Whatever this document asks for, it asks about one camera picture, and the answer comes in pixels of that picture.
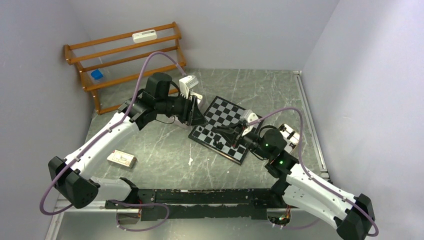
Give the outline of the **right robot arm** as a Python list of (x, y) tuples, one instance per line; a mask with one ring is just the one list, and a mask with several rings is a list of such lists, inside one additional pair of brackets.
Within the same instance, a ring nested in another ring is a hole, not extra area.
[(261, 160), (277, 179), (270, 189), (270, 202), (302, 209), (325, 221), (344, 240), (364, 240), (375, 223), (371, 199), (346, 192), (322, 179), (285, 150), (288, 145), (280, 129), (267, 125), (263, 135), (241, 123), (218, 126), (215, 132), (233, 147), (243, 146)]

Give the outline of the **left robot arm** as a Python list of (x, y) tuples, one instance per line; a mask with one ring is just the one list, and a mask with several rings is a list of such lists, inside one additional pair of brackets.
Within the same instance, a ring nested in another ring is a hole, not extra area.
[(194, 75), (184, 76), (178, 83), (163, 72), (149, 76), (145, 88), (136, 91), (136, 98), (126, 100), (83, 146), (65, 158), (55, 156), (49, 161), (54, 188), (76, 209), (93, 201), (110, 200), (119, 201), (126, 208), (134, 207), (139, 202), (139, 189), (133, 182), (125, 177), (95, 178), (94, 172), (121, 142), (140, 132), (158, 115), (186, 126), (205, 126), (207, 120), (198, 106), (202, 96), (192, 91), (198, 82)]

